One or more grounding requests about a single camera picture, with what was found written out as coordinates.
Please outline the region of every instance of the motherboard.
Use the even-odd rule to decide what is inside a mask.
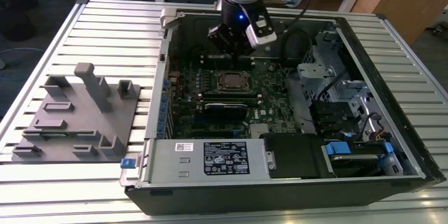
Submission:
[[[242,62],[231,68],[210,56],[171,64],[174,138],[259,138],[298,131],[288,70],[270,59]]]

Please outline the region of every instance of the aluminum extrusion table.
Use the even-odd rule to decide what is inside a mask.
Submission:
[[[166,7],[210,5],[88,0],[78,3],[0,123],[0,162],[8,162],[47,91],[48,74],[67,74],[78,62],[96,65],[108,83],[131,79],[143,87],[128,153],[143,150],[147,114]],[[270,9],[296,14],[300,10]],[[387,20],[372,14],[307,12],[348,20],[431,154],[448,176],[447,92]],[[447,223],[448,182],[418,193],[395,195],[366,207],[268,211],[226,215],[146,216],[119,184],[119,164],[0,165],[0,223]],[[128,179],[138,177],[130,170]]]

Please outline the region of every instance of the cpu socket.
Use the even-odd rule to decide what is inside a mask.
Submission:
[[[220,72],[218,77],[218,91],[226,92],[250,92],[247,72]]]

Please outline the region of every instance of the white label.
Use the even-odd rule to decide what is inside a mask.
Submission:
[[[194,143],[176,143],[176,152],[192,152],[194,151]]]

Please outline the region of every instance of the power supply label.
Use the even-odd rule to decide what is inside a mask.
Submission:
[[[246,142],[204,143],[204,173],[207,175],[250,174]]]

